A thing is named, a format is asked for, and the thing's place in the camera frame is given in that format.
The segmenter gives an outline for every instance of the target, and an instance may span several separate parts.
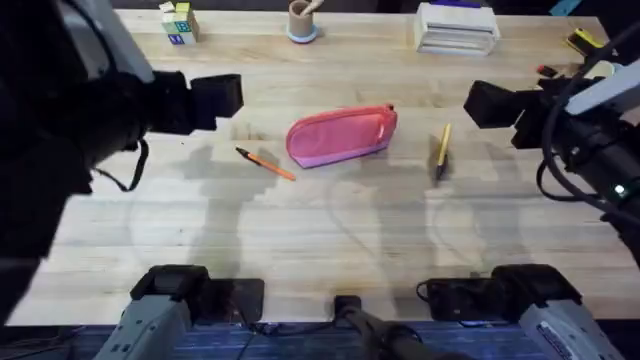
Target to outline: black cable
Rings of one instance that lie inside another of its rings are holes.
[[[418,296],[418,298],[426,303],[429,303],[429,298],[426,297],[425,295],[422,295],[422,292],[420,292],[420,288],[427,285],[426,281],[420,282],[418,283],[418,285],[416,285],[416,295]]]
[[[118,69],[116,67],[116,60],[113,56],[113,52],[111,51],[111,47],[109,47],[109,43],[107,43],[107,39],[104,37],[104,34],[98,29],[96,22],[93,20],[91,16],[74,0],[64,0],[64,2],[69,5],[75,12],[80,15],[80,17],[87,23],[87,26],[91,28],[91,31],[95,34],[102,50],[104,51],[107,61],[109,63],[109,68],[107,69],[108,74],[115,73]]]
[[[266,326],[259,327],[255,324],[250,324],[247,321],[247,318],[244,315],[244,312],[242,311],[242,309],[233,302],[231,303],[231,305],[236,309],[236,311],[238,312],[238,315],[240,316],[240,321],[249,331],[254,332],[258,335],[262,335],[264,337],[287,337],[287,336],[309,335],[309,334],[316,333],[318,331],[335,327],[335,323],[337,321],[337,319],[334,319],[333,321],[330,321],[330,322],[311,325],[304,329],[301,329],[298,331],[291,331],[291,332],[279,332],[281,325],[278,324],[271,331],[265,331],[264,329],[266,328]]]
[[[249,339],[247,339],[247,341],[244,343],[244,346],[242,347],[242,349],[240,349],[240,352],[238,353],[238,356],[236,356],[236,360],[242,359],[242,355],[244,355],[245,351],[247,351],[247,349],[249,348],[249,345],[251,345],[251,342],[256,337],[256,334],[257,333],[255,331],[251,332],[251,336],[249,336]]]
[[[483,329],[483,328],[506,327],[506,326],[511,326],[512,324],[506,321],[500,321],[500,322],[458,321],[458,325],[462,326],[465,329]]]
[[[547,169],[547,163],[544,160],[540,161],[540,165],[538,166],[538,170],[536,171],[536,185],[538,186],[538,189],[540,190],[542,195],[544,195],[544,197],[546,197],[547,199],[551,199],[559,202],[581,202],[582,201],[580,198],[574,195],[556,195],[548,192],[542,185],[542,178],[544,177],[544,171],[546,169]],[[588,194],[588,195],[594,199],[600,198],[598,194]]]
[[[44,352],[49,352],[49,351],[58,350],[58,349],[62,349],[62,348],[64,348],[64,346],[60,346],[60,345],[49,346],[49,347],[46,347],[46,348],[43,348],[43,349],[32,350],[32,351],[23,352],[23,353],[17,354],[17,355],[11,355],[11,356],[7,356],[7,357],[3,357],[3,358],[0,358],[0,360],[22,359],[23,357],[33,356],[33,355],[36,355],[36,354],[41,354],[41,353],[44,353]]]
[[[589,196],[584,193],[580,188],[574,185],[566,176],[560,171],[560,168],[553,160],[553,150],[552,150],[552,140],[554,131],[556,129],[556,124],[558,122],[558,117],[560,112],[569,101],[571,97],[571,93],[575,89],[576,85],[584,79],[584,76],[602,59],[604,59],[608,54],[610,54],[615,47],[625,42],[630,36],[632,36],[636,31],[640,30],[640,21],[634,23],[625,31],[616,36],[615,39],[608,42],[604,47],[602,47],[595,55],[588,59],[585,66],[583,66],[580,71],[571,79],[569,84],[564,88],[564,90],[560,93],[560,95],[556,98],[556,102],[549,112],[549,116],[545,122],[544,130],[542,132],[542,153],[544,155],[544,161],[549,168],[549,171],[553,175],[553,177],[564,187],[569,193],[579,198],[581,201],[586,202],[587,204],[603,211],[605,214],[612,215],[617,217],[620,220],[624,220],[625,222],[632,224],[635,227],[640,227],[640,219],[635,216],[629,215],[625,212],[618,210],[615,206],[600,202],[597,199]]]
[[[136,169],[133,173],[133,179],[131,179],[131,184],[129,186],[126,186],[123,183],[121,183],[120,180],[116,179],[115,176],[111,175],[106,170],[102,170],[98,168],[95,168],[94,170],[98,174],[106,178],[109,178],[111,181],[116,183],[116,185],[118,186],[118,188],[120,188],[122,192],[130,192],[135,190],[138,187],[138,184],[140,183],[140,179],[142,179],[144,166],[147,163],[148,157],[149,157],[149,144],[147,144],[146,140],[142,139],[140,140],[140,157],[138,158],[138,163],[136,164]]]

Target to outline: cable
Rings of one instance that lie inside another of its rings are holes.
[[[613,215],[618,219],[624,220],[625,222],[636,227],[640,227],[640,219],[618,210],[611,204],[600,202],[597,199],[594,199],[593,197],[580,190],[576,185],[569,181],[566,176],[564,176],[562,171],[560,171],[558,165],[553,160],[552,140],[560,111],[562,111],[565,104],[569,101],[571,93],[573,92],[576,85],[582,79],[584,79],[584,76],[587,74],[587,72],[589,72],[599,61],[604,59],[604,57],[611,53],[616,46],[626,41],[638,30],[640,30],[640,21],[634,23],[625,31],[620,33],[618,36],[616,36],[615,39],[608,42],[597,53],[595,53],[592,58],[588,59],[585,66],[582,67],[580,71],[578,71],[578,73],[571,79],[567,87],[565,87],[557,97],[553,108],[549,112],[549,116],[547,117],[544,130],[542,132],[542,153],[544,155],[544,162],[546,163],[546,166],[549,168],[549,171],[551,172],[553,177],[560,183],[560,185],[562,185],[562,187],[564,187],[569,193],[571,193],[581,201],[584,201],[587,204],[603,211],[605,214]]]
[[[556,195],[556,194],[551,194],[550,192],[545,190],[544,186],[542,185],[542,178],[544,177],[544,171],[546,169],[547,169],[547,163],[545,163],[544,160],[540,161],[540,165],[538,166],[538,170],[536,171],[536,185],[538,186],[538,189],[540,190],[542,195],[544,195],[544,197],[546,197],[547,199],[551,199],[559,202],[581,202],[582,201],[580,198],[574,195]],[[588,195],[594,199],[600,198],[598,194],[588,194]]]
[[[492,322],[492,321],[458,321],[458,324],[465,329],[483,329],[483,328],[495,328],[506,327],[512,324],[506,321]]]
[[[44,352],[49,352],[49,351],[58,350],[58,349],[62,349],[62,348],[64,348],[64,346],[60,346],[60,345],[49,346],[49,347],[46,347],[46,348],[43,348],[43,349],[32,350],[32,351],[23,352],[23,353],[17,354],[17,355],[11,355],[11,356],[7,356],[7,357],[3,357],[3,358],[0,358],[0,360],[22,359],[23,357],[33,356],[33,355],[36,355],[36,354],[41,354],[41,353],[44,353]]]
[[[249,348],[249,345],[251,345],[251,342],[256,337],[256,334],[257,333],[255,331],[251,332],[251,336],[249,336],[249,339],[247,339],[247,342],[245,342],[245,344],[242,347],[242,349],[240,349],[240,352],[238,353],[238,356],[236,356],[236,360],[242,359],[242,355],[244,355],[245,351],[247,351],[247,349]]]
[[[116,183],[120,191],[130,192],[135,190],[138,187],[138,184],[140,183],[140,179],[142,179],[144,166],[147,163],[148,157],[149,157],[149,144],[147,143],[146,140],[142,139],[140,140],[140,157],[138,158],[138,162],[136,163],[136,169],[134,170],[134,173],[133,173],[133,179],[131,179],[131,184],[128,187],[124,185],[122,182],[120,182],[120,180],[118,180],[115,176],[111,175],[111,173],[109,173],[108,171],[98,169],[98,168],[95,168],[94,170],[98,174]]]
[[[80,6],[75,0],[64,0],[64,2],[69,5],[75,12],[80,15],[80,17],[87,23],[87,26],[91,28],[91,31],[95,34],[96,38],[98,38],[98,42],[102,47],[105,55],[107,56],[107,61],[109,63],[109,68],[107,69],[107,74],[113,74],[117,71],[116,60],[113,56],[113,52],[109,47],[109,43],[107,43],[107,39],[104,37],[104,34],[98,29],[95,20]]]
[[[48,338],[35,338],[35,339],[24,339],[17,340],[14,342],[10,342],[8,344],[1,344],[0,349],[11,349],[11,348],[21,348],[25,346],[34,346],[40,343],[48,343],[46,345],[53,346],[60,345],[67,340],[70,340],[78,335],[78,333],[84,330],[86,326],[79,326],[73,329],[68,330],[67,333],[62,331],[62,328],[58,330],[58,334],[56,336],[48,337]]]
[[[426,281],[420,282],[418,283],[418,285],[416,285],[416,295],[418,296],[418,298],[420,298],[420,300],[429,303],[429,298],[422,295],[422,293],[420,292],[420,288],[427,285]]]
[[[271,331],[265,331],[264,329],[266,328],[266,325],[263,325],[262,327],[258,327],[255,324],[250,324],[247,321],[247,318],[244,315],[244,312],[242,311],[242,309],[233,302],[231,302],[231,305],[236,309],[236,311],[238,311],[238,315],[240,316],[240,321],[242,321],[242,324],[249,331],[254,332],[258,335],[262,335],[264,337],[287,337],[287,336],[309,335],[309,334],[316,333],[318,331],[333,328],[335,327],[335,324],[337,321],[337,319],[334,319],[333,321],[330,321],[330,322],[311,325],[304,329],[301,329],[298,331],[291,331],[291,332],[279,332],[281,325],[278,324]]]

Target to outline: yellow pencil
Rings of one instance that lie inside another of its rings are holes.
[[[440,153],[438,154],[438,163],[436,164],[436,181],[440,180],[447,167],[447,149],[449,147],[449,139],[451,139],[451,124],[444,127],[442,140],[440,141]]]

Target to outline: pencil holder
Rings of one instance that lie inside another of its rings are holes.
[[[289,24],[287,36],[298,44],[306,44],[318,36],[318,28],[313,24],[313,13],[302,16],[301,13],[309,6],[305,0],[295,0],[289,4]]]

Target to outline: toy block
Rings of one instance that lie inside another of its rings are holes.
[[[196,37],[192,32],[180,33],[179,36],[182,37],[182,42],[186,45],[193,45],[196,43]]]
[[[173,20],[173,13],[162,15],[162,27],[167,34],[177,34],[179,33],[178,27],[176,27],[176,23]]]
[[[173,14],[173,22],[178,28],[178,32],[191,32],[191,26],[189,26],[189,14],[175,13]]]
[[[191,4],[190,3],[177,3],[176,4],[176,12],[186,13],[191,12]]]
[[[171,41],[173,45],[184,44],[184,40],[182,40],[182,36],[180,34],[168,34],[168,36],[169,36],[169,41]]]
[[[171,12],[175,12],[176,8],[173,6],[173,3],[171,1],[167,1],[164,4],[160,4],[160,11],[162,11],[163,13],[171,13]]]
[[[162,4],[160,8],[164,12],[162,27],[172,44],[195,44],[198,41],[200,26],[190,3],[177,3],[175,7],[173,4]]]

